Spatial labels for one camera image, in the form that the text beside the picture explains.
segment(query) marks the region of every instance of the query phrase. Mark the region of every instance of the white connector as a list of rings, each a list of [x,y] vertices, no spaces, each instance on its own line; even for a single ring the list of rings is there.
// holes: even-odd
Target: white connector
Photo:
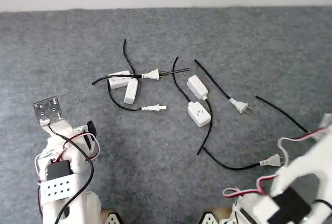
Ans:
[[[211,115],[199,102],[189,102],[188,113],[198,127],[202,127],[211,121]]]
[[[233,98],[229,99],[229,102],[232,103],[235,108],[239,111],[239,113],[246,113],[249,114],[249,111],[252,111],[249,107],[248,107],[248,103],[244,103],[242,101],[236,101]]]
[[[157,69],[152,70],[149,73],[142,74],[142,78],[151,79],[151,80],[159,80],[159,71]]]
[[[160,111],[160,110],[166,110],[166,106],[160,106],[155,105],[155,106],[143,106],[142,111]]]
[[[109,75],[130,75],[130,72],[127,70],[127,71],[116,72]],[[128,85],[130,79],[131,79],[130,77],[113,77],[109,78],[108,81],[111,89],[117,89]]]
[[[139,86],[139,81],[135,78],[131,78],[128,82],[126,94],[124,96],[124,102],[127,104],[134,104],[137,87]]]
[[[205,101],[208,98],[208,89],[204,86],[197,75],[193,75],[188,79],[187,86],[199,100]]]
[[[272,156],[270,156],[268,159],[262,160],[259,162],[260,166],[277,166],[280,167],[281,166],[281,161],[280,161],[281,157],[279,156],[279,154],[274,154]]]

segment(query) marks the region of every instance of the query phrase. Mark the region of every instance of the gray carpet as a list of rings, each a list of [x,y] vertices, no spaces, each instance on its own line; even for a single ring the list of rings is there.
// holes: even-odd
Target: gray carpet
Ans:
[[[281,136],[303,132],[256,94],[276,103],[309,130],[332,104],[332,8],[224,8],[70,10],[0,14],[0,223],[41,223],[34,157],[46,145],[32,103],[57,95],[65,118],[78,126],[92,119],[102,151],[89,189],[103,208],[125,223],[196,223],[212,206],[228,206],[225,187],[246,189],[273,168],[223,169],[196,152],[208,130],[187,114],[171,76],[142,81],[134,106],[166,104],[159,113],[131,113],[108,98],[106,83],[91,82],[129,69],[171,70],[189,94],[187,78],[209,88],[214,129],[206,146],[227,165],[256,162],[279,152]],[[232,97],[248,101],[241,116],[193,62],[198,59]],[[114,91],[123,100],[125,90]],[[287,143],[291,158],[314,141]],[[317,180],[295,182],[308,201]]]

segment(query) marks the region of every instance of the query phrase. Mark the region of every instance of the circuit board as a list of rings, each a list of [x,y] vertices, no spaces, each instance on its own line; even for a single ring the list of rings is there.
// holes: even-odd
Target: circuit board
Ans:
[[[58,97],[56,96],[35,102],[33,107],[35,109],[37,120],[41,126],[63,119]]]

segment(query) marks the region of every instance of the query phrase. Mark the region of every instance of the black cable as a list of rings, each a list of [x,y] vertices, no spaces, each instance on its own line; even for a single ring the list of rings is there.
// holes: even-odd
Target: black cable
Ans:
[[[125,107],[125,106],[122,106],[120,105],[113,97],[112,95],[112,89],[110,88],[110,84],[109,84],[109,81],[107,81],[107,90],[108,90],[108,95],[110,97],[110,99],[113,101],[113,103],[115,105],[117,105],[118,107],[120,107],[121,109],[123,110],[127,110],[127,111],[140,111],[142,110],[141,108],[128,108],[128,107]]]
[[[213,120],[212,107],[211,107],[210,102],[209,102],[207,99],[205,100],[205,102],[207,103],[207,106],[209,107],[209,111],[210,111],[210,115],[211,115],[211,120],[210,120],[210,123],[209,123],[209,129],[208,129],[208,131],[207,131],[207,134],[206,134],[206,136],[205,136],[205,139],[204,139],[204,141],[203,141],[201,147],[199,147],[199,150],[198,150],[198,152],[197,152],[197,155],[199,155],[199,153],[201,153],[201,150],[203,149],[203,147],[204,147],[206,141],[208,140],[208,137],[209,137],[210,132],[211,132],[211,129],[212,129],[212,120]]]
[[[206,154],[208,154],[217,164],[219,164],[220,166],[224,167],[225,169],[231,170],[231,171],[243,171],[243,170],[248,170],[254,167],[258,167],[260,166],[259,163],[254,163],[245,167],[239,167],[239,168],[233,168],[233,167],[229,167],[227,165],[224,165],[223,163],[219,162],[218,159],[216,159],[209,151],[208,149],[206,149],[205,147],[203,147],[203,150],[206,152]]]
[[[131,62],[130,62],[128,56],[127,56],[126,44],[127,44],[127,39],[125,39],[124,42],[123,42],[123,47],[122,47],[123,55],[124,55],[124,58],[126,59],[126,61],[128,62],[129,66],[131,68],[131,71],[133,71],[133,75],[136,75],[136,70],[135,70],[133,64],[131,64]]]
[[[123,42],[123,55],[124,55],[124,58],[126,59],[128,65],[130,66],[131,71],[133,72],[133,75],[136,75],[136,70],[135,70],[133,64],[130,62],[130,60],[128,58],[128,55],[127,55],[126,44],[127,44],[127,40],[125,39],[124,42]],[[121,109],[126,110],[126,111],[140,111],[140,110],[142,110],[141,108],[129,108],[129,107],[125,107],[125,106],[122,106],[119,102],[117,102],[116,99],[112,95],[112,89],[110,87],[109,80],[107,80],[107,90],[108,90],[109,98],[113,101],[113,103],[115,105],[117,105]]]
[[[176,62],[177,62],[177,59],[178,59],[178,57],[175,59],[175,61],[174,61],[174,63],[173,63],[173,68],[172,68],[172,70],[175,70],[175,64],[176,64]],[[180,86],[177,84],[177,82],[176,82],[176,79],[175,79],[175,76],[173,75],[173,81],[174,81],[174,83],[175,83],[175,85],[176,85],[176,87],[179,89],[179,91],[181,92],[181,94],[185,97],[185,99],[188,101],[188,102],[190,102],[191,100],[189,99],[189,97],[188,97],[188,95],[180,88]],[[212,112],[212,107],[211,107],[211,104],[209,103],[209,101],[208,100],[205,100],[206,101],[206,103],[207,103],[207,105],[208,105],[208,107],[209,107],[209,110],[210,110],[210,115],[211,115],[211,121],[210,121],[210,126],[209,126],[209,130],[208,130],[208,132],[207,132],[207,134],[206,134],[206,136],[205,136],[205,139],[204,139],[204,141],[203,141],[203,143],[202,143],[202,145],[201,145],[201,147],[200,147],[200,149],[199,149],[199,151],[198,151],[198,153],[197,154],[199,154],[200,153],[200,151],[201,150],[204,150],[216,163],[218,163],[220,166],[222,166],[222,167],[224,167],[225,169],[228,169],[228,170],[232,170],[232,171],[242,171],[242,170],[248,170],[248,169],[251,169],[251,168],[254,168],[254,167],[257,167],[257,166],[260,166],[260,164],[259,163],[254,163],[254,164],[251,164],[251,165],[248,165],[248,166],[245,166],[245,167],[240,167],[240,168],[233,168],[233,167],[229,167],[229,166],[227,166],[227,165],[224,165],[223,163],[221,163],[220,161],[218,161],[218,159],[216,159],[209,151],[208,151],[208,149],[206,149],[205,147],[204,147],[204,145],[205,145],[205,143],[206,143],[206,141],[208,140],[208,137],[209,137],[209,135],[210,135],[210,132],[211,132],[211,129],[212,129],[212,119],[213,119],[213,112]]]
[[[106,75],[103,77],[100,77],[99,79],[95,80],[93,83],[91,83],[92,85],[95,85],[96,83],[98,83],[101,80],[106,80],[109,78],[115,78],[115,77],[129,77],[129,78],[141,78],[142,75]]]
[[[227,99],[230,99],[231,97],[219,86],[219,84],[213,79],[212,75],[202,66],[202,64],[199,63],[196,59],[194,60],[197,65],[204,71],[204,73],[209,77],[209,79],[213,82],[213,84],[217,87],[217,89],[222,93],[223,96],[225,96]]]
[[[55,135],[61,137],[63,140],[65,140],[66,142],[70,143],[71,145],[73,145],[79,152],[82,153],[82,155],[85,157],[85,159],[88,161],[90,167],[91,167],[91,172],[90,172],[90,176],[87,180],[87,182],[80,188],[80,190],[74,195],[72,196],[64,205],[63,207],[61,208],[61,210],[59,211],[59,214],[54,222],[54,224],[58,224],[60,219],[61,219],[61,216],[62,214],[64,213],[64,211],[66,210],[66,208],[69,206],[69,204],[72,203],[73,200],[75,200],[86,188],[87,186],[91,183],[92,181],[92,178],[93,178],[93,173],[94,173],[94,167],[93,167],[93,163],[91,161],[91,159],[89,158],[89,156],[77,145],[75,144],[73,141],[71,141],[69,138],[59,134],[59,133],[56,133],[55,131],[53,131],[53,129],[51,128],[51,125],[48,124],[48,127],[49,129],[51,130],[52,133],[54,133]]]
[[[173,67],[172,67],[172,71],[175,71],[175,65],[176,65],[176,62],[177,62],[177,59],[178,57],[175,58],[175,61],[173,63]],[[187,100],[187,102],[190,102],[191,100],[189,99],[188,95],[185,94],[185,92],[180,88],[180,86],[177,84],[176,82],[176,79],[175,79],[175,75],[172,74],[172,77],[173,77],[173,81],[174,81],[174,84],[176,85],[176,87],[178,88],[178,90],[180,91],[180,93],[183,95],[183,97]]]
[[[42,207],[40,205],[40,185],[38,185],[38,189],[37,189],[37,201],[38,201],[38,209],[39,209],[40,216],[43,217],[43,211],[42,211]]]
[[[256,98],[259,99],[260,101],[263,101],[264,103],[272,106],[274,109],[278,110],[279,112],[281,112],[283,115],[285,115],[288,119],[290,119],[295,125],[297,125],[301,130],[303,130],[306,133],[309,133],[309,131],[304,128],[302,125],[300,125],[299,122],[297,122],[291,115],[289,115],[288,113],[286,113],[283,109],[277,107],[276,105],[272,104],[271,102],[263,99],[262,97],[256,95]]]

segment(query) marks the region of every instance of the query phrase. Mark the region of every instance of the white wire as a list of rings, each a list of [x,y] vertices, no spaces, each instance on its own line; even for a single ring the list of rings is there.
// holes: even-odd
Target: white wire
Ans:
[[[311,138],[313,136],[316,136],[318,132],[322,132],[325,131],[326,129],[318,129],[317,131],[313,132],[313,133],[309,133],[305,136],[299,137],[299,138],[289,138],[289,137],[282,137],[278,140],[278,147],[279,149],[281,149],[282,153],[284,153],[284,158],[285,158],[285,166],[288,166],[289,163],[289,154],[286,151],[286,149],[282,146],[282,140],[289,140],[289,141],[303,141],[306,140],[308,138]]]

